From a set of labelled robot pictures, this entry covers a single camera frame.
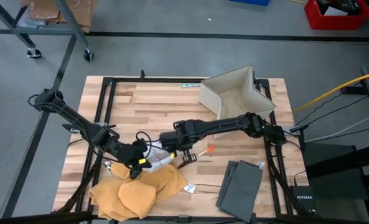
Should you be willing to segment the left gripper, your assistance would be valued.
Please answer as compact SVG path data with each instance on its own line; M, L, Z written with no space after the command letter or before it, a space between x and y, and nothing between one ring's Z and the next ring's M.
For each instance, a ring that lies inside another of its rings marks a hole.
M129 178L134 180L141 174L143 169L151 168L152 164L143 153L140 153L134 155L129 162L129 166L131 167L131 170L129 171Z

